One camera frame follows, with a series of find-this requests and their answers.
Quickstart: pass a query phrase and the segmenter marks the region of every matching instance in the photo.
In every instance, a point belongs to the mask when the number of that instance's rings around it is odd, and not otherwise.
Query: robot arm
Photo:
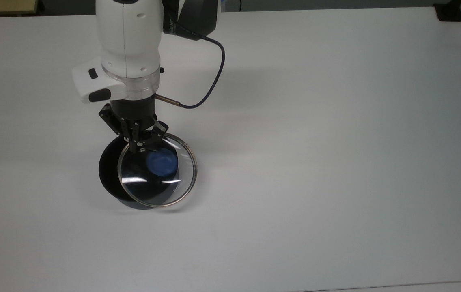
[[[156,94],[160,85],[158,46],[162,31],[193,40],[208,39],[205,36],[216,28],[220,3],[220,0],[96,1],[101,55],[74,68],[73,81],[83,102],[110,101],[99,116],[129,142],[130,151],[160,141],[168,130],[164,122],[157,120],[156,99],[182,106]]]
[[[220,0],[97,0],[101,56],[73,69],[73,81],[82,101],[141,100],[152,96],[160,85],[158,46],[162,31],[199,39],[177,29],[175,22],[180,22],[197,34],[208,35],[216,28],[220,3]]]

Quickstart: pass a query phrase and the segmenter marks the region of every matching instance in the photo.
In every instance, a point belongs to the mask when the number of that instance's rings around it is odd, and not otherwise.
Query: white table
[[[345,290],[346,292],[461,292],[461,283],[442,283]]]
[[[0,291],[287,292],[461,281],[461,23],[433,8],[224,13],[221,81],[159,118],[197,155],[181,206],[102,187],[114,134],[73,66],[95,18],[0,18]],[[164,36],[160,94],[214,45]]]

